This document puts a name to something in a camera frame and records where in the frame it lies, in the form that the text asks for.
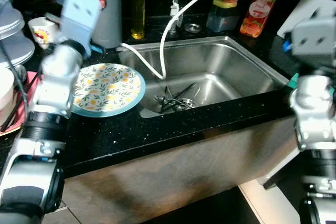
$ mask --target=red soap bottle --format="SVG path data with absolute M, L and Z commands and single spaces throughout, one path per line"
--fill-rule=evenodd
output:
M 257 38 L 261 34 L 276 0 L 252 0 L 240 27 L 240 33 Z

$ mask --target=cup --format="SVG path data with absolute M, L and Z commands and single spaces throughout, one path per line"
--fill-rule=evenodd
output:
M 43 49 L 54 42 L 58 32 L 56 23 L 47 20 L 46 17 L 34 18 L 28 22 L 28 26 L 36 43 Z
M 0 67 L 0 126 L 6 121 L 15 103 L 13 73 Z

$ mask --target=stainless steel sink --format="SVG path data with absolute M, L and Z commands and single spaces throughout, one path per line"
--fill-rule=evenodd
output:
M 135 45 L 134 48 L 161 72 L 159 46 L 159 43 L 153 43 Z M 288 82 L 227 36 L 166 42 L 166 80 L 154 76 L 131 51 L 118 50 L 121 50 L 121 63 L 137 70 L 146 81 L 146 92 L 139 106 L 140 115 L 144 118 L 161 115 L 163 102 L 171 107 L 164 113 L 172 113 L 265 93 Z M 192 83 L 194 85 L 177 98 L 179 101 L 191 101 L 190 106 L 171 100 Z

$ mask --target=white cable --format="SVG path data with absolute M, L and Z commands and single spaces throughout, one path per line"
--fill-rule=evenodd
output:
M 161 37 L 161 42 L 160 42 L 160 64 L 161 64 L 161 70 L 162 70 L 162 75 L 159 74 L 146 60 L 145 58 L 132 46 L 126 44 L 126 43 L 121 43 L 122 47 L 127 48 L 128 50 L 131 50 L 133 53 L 135 53 L 136 56 L 139 57 L 139 59 L 146 65 L 146 67 L 149 68 L 155 74 L 159 79 L 164 80 L 166 79 L 166 67 L 164 64 L 164 54 L 163 54 L 163 44 L 166 39 L 166 36 L 168 34 L 169 29 L 172 27 L 173 23 L 180 17 L 187 9 L 189 9 L 193 4 L 195 4 L 198 0 L 191 0 L 187 5 L 185 5 L 177 14 L 168 22 L 162 37 Z
M 139 57 L 139 59 L 146 65 L 146 67 L 148 67 L 149 70 L 151 70 L 153 72 L 153 74 L 155 74 L 159 79 L 164 80 L 166 78 L 164 61 L 161 61 L 162 73 L 164 73 L 164 75 L 163 74 L 161 75 L 148 63 L 148 61 L 145 60 L 145 58 L 134 47 L 132 47 L 132 46 L 126 44 L 126 43 L 121 43 L 120 45 L 122 47 L 125 47 L 125 48 L 131 50 L 133 53 L 135 53 L 135 55 Z
M 189 9 L 193 4 L 195 4 L 198 0 L 191 0 L 188 4 L 186 4 L 167 24 L 160 42 L 160 62 L 161 67 L 164 66 L 164 54 L 163 54 L 163 45 L 168 34 L 169 29 L 172 27 L 173 23 L 180 17 L 187 9 Z M 162 67 L 162 76 L 164 79 L 166 78 L 166 71 L 165 68 Z

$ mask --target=black countertop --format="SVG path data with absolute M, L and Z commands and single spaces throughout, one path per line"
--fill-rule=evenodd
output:
M 147 29 L 146 39 L 142 41 L 128 39 L 127 42 L 130 44 L 159 42 L 164 29 L 162 24 L 153 19 Z M 252 39 L 234 31 L 215 34 L 205 28 L 199 34 L 188 34 L 183 31 L 177 37 L 167 40 L 222 35 L 229 35 L 288 79 L 298 70 L 298 65 L 282 52 L 282 39 L 276 36 L 274 31 L 265 30 L 258 39 Z M 26 68 L 38 69 L 42 57 L 43 54 L 38 49 L 25 64 Z M 118 63 L 119 59 L 113 51 L 105 54 L 94 52 L 85 62 L 85 66 L 104 62 Z M 206 131 L 212 129 L 216 129 L 219 133 L 227 133 L 292 115 L 288 105 L 290 91 L 290 88 L 283 88 L 148 119 L 141 118 L 136 107 L 109 118 L 95 119 L 73 114 L 65 139 L 66 176 L 76 176 L 199 141 L 204 139 Z M 0 137 L 0 168 L 5 162 L 16 134 L 17 132 Z

